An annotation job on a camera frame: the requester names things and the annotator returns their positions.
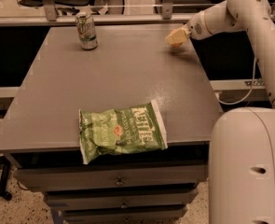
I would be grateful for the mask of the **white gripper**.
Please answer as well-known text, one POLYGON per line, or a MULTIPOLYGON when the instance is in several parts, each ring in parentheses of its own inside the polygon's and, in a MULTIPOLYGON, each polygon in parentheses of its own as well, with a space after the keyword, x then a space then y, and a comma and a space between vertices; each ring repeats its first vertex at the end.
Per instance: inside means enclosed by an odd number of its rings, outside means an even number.
POLYGON ((202 40, 211 37, 212 34, 209 32, 205 23, 205 12, 201 11, 195 14, 186 24, 187 29, 178 28, 171 31, 166 36, 166 41, 169 45, 176 43, 185 43, 189 37, 202 40))

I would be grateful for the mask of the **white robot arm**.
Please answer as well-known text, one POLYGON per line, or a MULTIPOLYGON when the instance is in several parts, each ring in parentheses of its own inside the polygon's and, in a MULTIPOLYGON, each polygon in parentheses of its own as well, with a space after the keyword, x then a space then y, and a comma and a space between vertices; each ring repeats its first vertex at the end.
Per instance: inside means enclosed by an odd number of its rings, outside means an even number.
POLYGON ((209 224, 275 224, 275 23, 268 0, 226 0, 167 37, 179 46, 223 32, 247 34, 271 106, 226 112, 209 148, 209 224))

